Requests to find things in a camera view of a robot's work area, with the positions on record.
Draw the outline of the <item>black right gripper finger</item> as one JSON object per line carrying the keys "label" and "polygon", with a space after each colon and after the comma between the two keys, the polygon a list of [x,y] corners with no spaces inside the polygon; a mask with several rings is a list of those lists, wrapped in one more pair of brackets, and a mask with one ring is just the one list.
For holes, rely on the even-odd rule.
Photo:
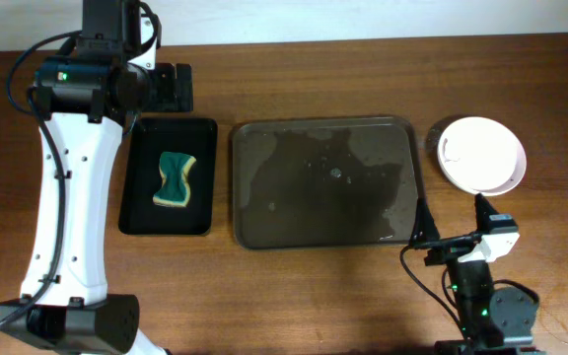
{"label": "black right gripper finger", "polygon": [[441,239],[433,215],[425,198],[418,198],[414,225],[409,238],[411,247],[428,246]]}
{"label": "black right gripper finger", "polygon": [[498,221],[493,216],[498,216],[498,211],[488,202],[486,197],[479,193],[474,196],[476,230],[479,232],[493,232],[498,228]]}

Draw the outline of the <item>yellow green sponge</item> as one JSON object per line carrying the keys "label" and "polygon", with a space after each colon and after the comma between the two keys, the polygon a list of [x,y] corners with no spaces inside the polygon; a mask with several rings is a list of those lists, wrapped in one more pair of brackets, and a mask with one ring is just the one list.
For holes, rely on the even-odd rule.
{"label": "yellow green sponge", "polygon": [[189,173],[196,159],[184,153],[163,152],[159,162],[162,179],[160,189],[153,195],[155,205],[183,208],[189,203],[191,188]]}

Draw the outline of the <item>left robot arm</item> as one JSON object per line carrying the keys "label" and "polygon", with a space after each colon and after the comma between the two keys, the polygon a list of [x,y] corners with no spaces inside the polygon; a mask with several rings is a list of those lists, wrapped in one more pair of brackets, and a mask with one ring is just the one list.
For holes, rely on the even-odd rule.
{"label": "left robot arm", "polygon": [[78,31],[58,35],[28,87],[42,173],[33,255],[0,332],[58,354],[158,354],[138,299],[105,272],[110,176],[126,124],[193,106],[191,69],[157,64],[162,26],[142,1],[87,1]]}

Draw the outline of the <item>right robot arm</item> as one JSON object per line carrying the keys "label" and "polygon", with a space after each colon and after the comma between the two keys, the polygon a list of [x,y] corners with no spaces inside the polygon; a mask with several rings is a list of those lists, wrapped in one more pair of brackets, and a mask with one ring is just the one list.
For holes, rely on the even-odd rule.
{"label": "right robot arm", "polygon": [[[407,275],[438,302],[461,333],[460,340],[439,340],[433,352],[462,354],[538,354],[532,329],[539,295],[509,279],[492,278],[489,264],[507,255],[520,237],[509,214],[498,212],[481,194],[474,196],[476,230],[443,239],[425,199],[416,204],[411,237],[399,256]],[[427,252],[424,264],[442,266],[444,298],[440,298],[407,267],[411,249]]]}

